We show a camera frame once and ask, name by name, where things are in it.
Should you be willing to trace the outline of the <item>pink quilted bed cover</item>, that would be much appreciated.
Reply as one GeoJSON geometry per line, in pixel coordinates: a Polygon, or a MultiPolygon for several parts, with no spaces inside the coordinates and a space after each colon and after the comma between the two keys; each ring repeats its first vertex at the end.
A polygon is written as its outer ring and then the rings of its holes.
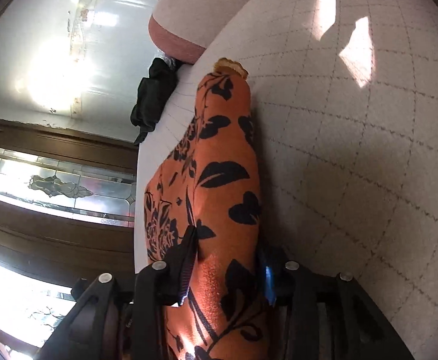
{"type": "Polygon", "coordinates": [[[182,138],[220,57],[249,71],[266,233],[352,273],[415,359],[438,359],[438,6],[249,0],[141,146],[138,187],[182,138]]]}

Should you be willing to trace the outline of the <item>pink quilted bolster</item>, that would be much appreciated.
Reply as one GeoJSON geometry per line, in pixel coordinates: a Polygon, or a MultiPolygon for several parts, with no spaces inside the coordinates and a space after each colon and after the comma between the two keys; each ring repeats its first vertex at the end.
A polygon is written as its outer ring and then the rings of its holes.
{"type": "Polygon", "coordinates": [[[194,64],[249,0],[159,0],[148,31],[158,49],[194,64]]]}

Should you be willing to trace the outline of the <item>black clothing pile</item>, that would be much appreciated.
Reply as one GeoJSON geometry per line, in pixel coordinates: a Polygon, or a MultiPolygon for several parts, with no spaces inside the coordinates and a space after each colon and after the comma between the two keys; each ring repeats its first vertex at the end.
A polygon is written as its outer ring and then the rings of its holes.
{"type": "Polygon", "coordinates": [[[155,130],[165,105],[178,84],[178,69],[183,62],[165,55],[154,58],[148,70],[148,77],[142,77],[138,86],[137,101],[131,111],[130,122],[139,128],[134,141],[140,146],[147,135],[155,130]]]}

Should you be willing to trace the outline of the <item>wooden stained glass door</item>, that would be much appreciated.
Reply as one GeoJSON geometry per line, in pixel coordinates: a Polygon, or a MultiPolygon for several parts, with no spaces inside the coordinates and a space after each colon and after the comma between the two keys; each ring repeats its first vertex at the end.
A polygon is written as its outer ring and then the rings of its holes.
{"type": "Polygon", "coordinates": [[[128,142],[0,120],[0,263],[130,289],[137,160],[128,142]]]}

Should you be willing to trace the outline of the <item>orange black floral garment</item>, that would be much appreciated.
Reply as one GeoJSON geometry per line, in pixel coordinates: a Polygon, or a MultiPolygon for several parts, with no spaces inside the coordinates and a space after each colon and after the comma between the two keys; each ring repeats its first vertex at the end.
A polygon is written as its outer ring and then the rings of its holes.
{"type": "Polygon", "coordinates": [[[198,255],[182,306],[167,307],[175,359],[264,359],[266,299],[255,269],[260,180],[251,93],[238,62],[219,59],[198,85],[181,141],[144,193],[150,261],[198,233],[198,255]]]}

